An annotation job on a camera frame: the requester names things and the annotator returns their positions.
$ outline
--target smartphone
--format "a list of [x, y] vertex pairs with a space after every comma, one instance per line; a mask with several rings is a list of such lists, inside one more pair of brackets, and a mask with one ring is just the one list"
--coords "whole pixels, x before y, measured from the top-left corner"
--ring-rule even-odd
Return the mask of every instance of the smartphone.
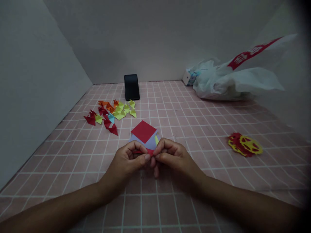
[[140, 99], [137, 74], [124, 75], [124, 86], [127, 101]]

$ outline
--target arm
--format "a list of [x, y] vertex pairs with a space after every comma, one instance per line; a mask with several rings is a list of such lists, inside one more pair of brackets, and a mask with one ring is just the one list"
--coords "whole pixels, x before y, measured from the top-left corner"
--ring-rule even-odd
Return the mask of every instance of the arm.
[[289, 232], [301, 213], [299, 208], [285, 202], [206, 176], [179, 143], [162, 138], [154, 155], [157, 161], [172, 168], [179, 180], [181, 176], [188, 181], [193, 195], [242, 226], [259, 232]]
[[147, 153], [137, 141], [117, 150], [99, 182], [48, 200], [0, 223], [0, 232], [62, 232], [93, 210], [108, 204], [125, 188], [131, 174], [145, 166], [149, 154], [134, 159], [133, 151]]

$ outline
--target grid pattern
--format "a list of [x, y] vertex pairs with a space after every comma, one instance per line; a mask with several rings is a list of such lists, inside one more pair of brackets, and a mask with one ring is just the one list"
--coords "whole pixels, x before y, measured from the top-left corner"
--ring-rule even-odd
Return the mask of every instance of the grid pattern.
[[[119, 136], [86, 123], [97, 100], [124, 99], [124, 84], [93, 85], [0, 193], [0, 221], [45, 200], [98, 181], [117, 148], [141, 120], [183, 144], [208, 176], [294, 205], [307, 192], [310, 144], [257, 103], [210, 102], [181, 81], [139, 83], [137, 119], [115, 120]], [[227, 144], [232, 132], [256, 139], [260, 156], [244, 158]], [[168, 171], [158, 180], [138, 171], [126, 190], [85, 217], [71, 232], [241, 231], [214, 209], [184, 193]]]

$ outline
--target white wall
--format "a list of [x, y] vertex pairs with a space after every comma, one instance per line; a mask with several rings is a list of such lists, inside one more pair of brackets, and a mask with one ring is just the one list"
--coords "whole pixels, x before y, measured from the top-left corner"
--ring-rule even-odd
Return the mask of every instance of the white wall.
[[311, 140], [310, 48], [305, 42], [304, 27], [296, 17], [299, 12], [293, 9], [289, 1], [284, 2], [253, 42], [257, 45], [280, 36], [299, 34], [280, 65], [273, 70], [286, 91], [261, 96], [257, 101]]
[[247, 49], [283, 0], [44, 0], [93, 83], [180, 80]]
[[42, 0], [0, 1], [0, 189], [91, 86]]

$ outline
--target forearm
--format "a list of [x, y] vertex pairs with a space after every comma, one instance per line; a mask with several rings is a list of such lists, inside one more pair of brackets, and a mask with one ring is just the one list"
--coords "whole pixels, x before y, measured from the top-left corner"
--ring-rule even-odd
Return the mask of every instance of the forearm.
[[98, 184], [91, 184], [9, 218], [0, 223], [0, 232], [62, 232], [107, 201]]
[[258, 232], [290, 231], [301, 213], [295, 206], [211, 177], [204, 178], [201, 190], [204, 199], [217, 210]]

